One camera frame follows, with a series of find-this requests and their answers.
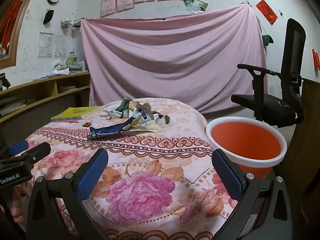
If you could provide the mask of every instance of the bed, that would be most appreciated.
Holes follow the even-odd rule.
[[[172,99],[140,98],[152,110],[170,116],[161,132],[128,132],[89,141],[95,128],[123,122],[105,120],[102,110],[79,123],[51,122],[27,138],[29,148],[42,142],[51,153],[34,166],[33,179],[19,186],[31,195],[35,179],[59,179],[75,172],[98,148],[107,150],[108,166],[83,205],[111,239],[211,239],[237,204],[228,195],[211,163],[206,119],[192,107]],[[119,106],[112,102],[103,106]],[[69,230],[78,234],[62,200],[60,211]]]

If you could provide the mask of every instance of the mirror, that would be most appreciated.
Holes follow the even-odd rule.
[[[16,65],[18,38],[30,0],[0,0],[0,69]]]

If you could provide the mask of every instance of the blue gripper pad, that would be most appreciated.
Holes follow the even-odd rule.
[[[230,197],[240,201],[242,199],[242,184],[217,150],[212,153],[212,165]]]
[[[78,182],[77,197],[80,202],[89,198],[107,164],[108,153],[102,150]]]
[[[29,148],[29,143],[26,140],[24,140],[22,142],[19,142],[15,145],[10,146],[8,149],[8,155],[15,156],[20,152],[27,150],[28,148]]]

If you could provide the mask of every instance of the glass jar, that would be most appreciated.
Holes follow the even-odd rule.
[[[78,57],[75,56],[75,53],[72,51],[69,54],[69,57],[67,59],[67,65],[77,65],[77,59]]]

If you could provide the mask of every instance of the notebook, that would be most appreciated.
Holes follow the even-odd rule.
[[[100,109],[100,106],[89,107],[69,107],[66,111],[51,118],[52,122],[55,121],[70,121],[70,120],[83,120],[95,114]]]

